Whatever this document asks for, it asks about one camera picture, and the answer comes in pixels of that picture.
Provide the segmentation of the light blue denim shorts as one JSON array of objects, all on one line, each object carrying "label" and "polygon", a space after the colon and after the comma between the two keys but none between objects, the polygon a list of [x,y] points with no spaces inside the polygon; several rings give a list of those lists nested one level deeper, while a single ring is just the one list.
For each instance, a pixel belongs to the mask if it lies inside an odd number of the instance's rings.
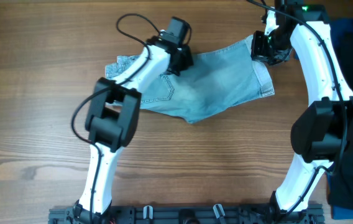
[{"label": "light blue denim shorts", "polygon": [[223,49],[193,55],[179,76],[159,75],[142,94],[140,107],[193,124],[226,109],[275,93],[262,62],[253,61],[250,35]]}]

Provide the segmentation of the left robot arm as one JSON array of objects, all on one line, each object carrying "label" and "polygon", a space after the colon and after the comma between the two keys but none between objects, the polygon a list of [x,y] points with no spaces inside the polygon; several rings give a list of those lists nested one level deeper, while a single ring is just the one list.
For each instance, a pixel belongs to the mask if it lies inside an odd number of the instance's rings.
[{"label": "left robot arm", "polygon": [[188,43],[192,29],[183,19],[173,17],[166,30],[143,42],[137,60],[113,80],[100,78],[93,94],[83,100],[71,117],[89,104],[80,140],[90,146],[90,163],[85,189],[66,219],[71,223],[112,223],[112,185],[117,162],[137,129],[142,93],[161,74],[179,75],[193,65]]}]

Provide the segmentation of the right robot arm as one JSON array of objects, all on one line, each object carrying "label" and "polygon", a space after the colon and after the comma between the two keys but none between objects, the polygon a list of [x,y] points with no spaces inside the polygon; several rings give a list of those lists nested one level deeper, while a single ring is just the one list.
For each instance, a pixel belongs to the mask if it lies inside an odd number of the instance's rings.
[{"label": "right robot arm", "polygon": [[308,107],[291,127],[293,160],[282,184],[266,204],[244,205],[246,223],[315,223],[320,205],[309,202],[322,175],[336,175],[353,146],[353,91],[346,83],[331,40],[324,6],[303,1],[275,1],[265,9],[264,31],[254,33],[251,57],[276,65],[292,52],[300,60]]}]

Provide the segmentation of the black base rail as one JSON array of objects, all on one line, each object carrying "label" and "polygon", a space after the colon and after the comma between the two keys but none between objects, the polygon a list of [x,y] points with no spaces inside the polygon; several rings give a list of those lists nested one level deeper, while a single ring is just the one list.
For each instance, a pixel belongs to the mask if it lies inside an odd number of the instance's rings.
[{"label": "black base rail", "polygon": [[93,223],[187,223],[189,218],[193,223],[325,223],[321,204],[310,204],[302,212],[293,212],[279,221],[277,212],[266,203],[233,207],[220,203],[211,207],[112,206],[104,215],[94,214]]}]

